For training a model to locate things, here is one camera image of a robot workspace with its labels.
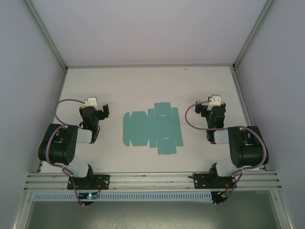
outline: white table surface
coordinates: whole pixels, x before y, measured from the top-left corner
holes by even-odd
[[[101,131],[94,144],[77,143],[75,154],[90,164],[94,172],[195,172],[208,171],[211,165],[229,157],[229,145],[212,145],[206,132],[191,128],[184,120],[185,110],[196,100],[220,94],[227,104],[224,126],[245,125],[245,119],[229,67],[102,68],[69,69],[61,99],[85,100],[97,97],[109,104],[110,116],[100,121]],[[183,146],[177,153],[159,155],[157,148],[125,146],[122,140],[126,112],[147,111],[154,103],[170,102],[177,107]],[[59,118],[78,125],[81,104],[59,105]],[[205,118],[192,109],[189,121],[206,127]],[[60,172],[43,163],[42,173]]]

